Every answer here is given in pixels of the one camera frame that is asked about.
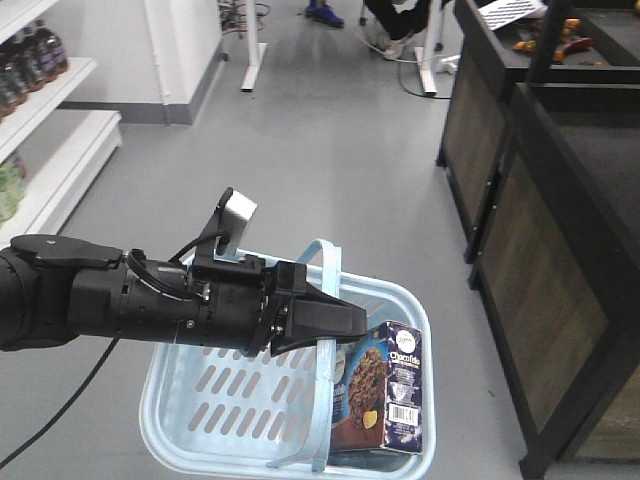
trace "white wall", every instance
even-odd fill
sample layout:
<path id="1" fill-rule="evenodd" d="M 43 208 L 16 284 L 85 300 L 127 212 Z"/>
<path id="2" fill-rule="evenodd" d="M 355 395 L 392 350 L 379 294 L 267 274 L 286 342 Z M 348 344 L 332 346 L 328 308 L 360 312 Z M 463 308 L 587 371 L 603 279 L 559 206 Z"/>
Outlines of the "white wall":
<path id="1" fill-rule="evenodd" d="M 207 0 L 61 0 L 43 18 L 70 55 L 98 62 L 72 101 L 188 103 L 221 39 Z"/>

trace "light blue basket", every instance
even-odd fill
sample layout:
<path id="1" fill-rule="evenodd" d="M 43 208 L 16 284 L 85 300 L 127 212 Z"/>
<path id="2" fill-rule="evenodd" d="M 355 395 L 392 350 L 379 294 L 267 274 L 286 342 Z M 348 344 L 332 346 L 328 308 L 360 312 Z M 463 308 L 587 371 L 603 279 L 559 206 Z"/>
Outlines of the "light blue basket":
<path id="1" fill-rule="evenodd" d="M 431 331 L 416 298 L 393 283 L 341 272 L 341 249 L 314 241 L 298 261 L 319 252 L 308 281 L 367 310 L 368 326 L 396 320 L 423 333 L 423 453 L 385 471 L 327 465 L 335 341 L 254 359 L 239 352 L 158 344 L 140 404 L 140 428 L 167 467 L 221 478 L 418 480 L 435 450 Z M 237 259 L 251 252 L 238 251 Z M 268 265 L 280 260 L 259 255 Z"/>

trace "blue shoe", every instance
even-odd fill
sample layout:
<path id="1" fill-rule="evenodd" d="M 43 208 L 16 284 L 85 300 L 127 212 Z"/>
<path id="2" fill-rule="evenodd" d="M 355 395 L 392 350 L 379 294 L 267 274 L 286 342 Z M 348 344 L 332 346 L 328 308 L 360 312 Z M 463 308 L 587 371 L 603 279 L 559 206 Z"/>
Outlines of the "blue shoe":
<path id="1" fill-rule="evenodd" d="M 316 7 L 312 2 L 307 8 L 305 8 L 304 15 L 316 22 L 325 23 L 332 27 L 344 27 L 344 20 L 333 13 L 333 9 L 327 4 L 322 7 Z"/>

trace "cookie image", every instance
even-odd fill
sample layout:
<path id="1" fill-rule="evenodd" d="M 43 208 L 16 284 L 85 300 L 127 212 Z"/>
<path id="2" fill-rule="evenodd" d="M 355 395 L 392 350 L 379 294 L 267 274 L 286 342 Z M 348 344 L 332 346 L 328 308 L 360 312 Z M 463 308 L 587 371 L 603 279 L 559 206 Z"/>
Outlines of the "cookie image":
<path id="1" fill-rule="evenodd" d="M 385 400 L 387 362 L 380 350 L 369 348 L 360 358 L 349 382 L 351 423 L 360 429 L 373 427 L 381 417 Z"/>

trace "white table leg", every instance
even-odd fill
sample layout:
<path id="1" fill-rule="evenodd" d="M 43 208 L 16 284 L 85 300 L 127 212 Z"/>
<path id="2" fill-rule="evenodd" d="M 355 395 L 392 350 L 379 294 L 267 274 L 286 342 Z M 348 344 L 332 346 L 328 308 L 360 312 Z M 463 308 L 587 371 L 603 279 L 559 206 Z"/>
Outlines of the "white table leg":
<path id="1" fill-rule="evenodd" d="M 429 23 L 427 24 L 427 34 L 423 47 L 415 47 L 413 49 L 416 60 L 419 62 L 420 79 L 422 80 L 422 89 L 427 97 L 435 97 L 438 90 L 434 79 L 434 55 L 436 43 L 441 37 L 441 16 L 443 11 L 440 8 L 440 1 L 432 2 L 429 11 Z"/>
<path id="2" fill-rule="evenodd" d="M 245 4 L 247 17 L 247 47 L 249 49 L 249 66 L 242 82 L 242 91 L 251 92 L 256 83 L 264 51 L 267 48 L 266 43 L 258 42 L 258 20 L 256 15 L 256 1 L 247 0 Z"/>

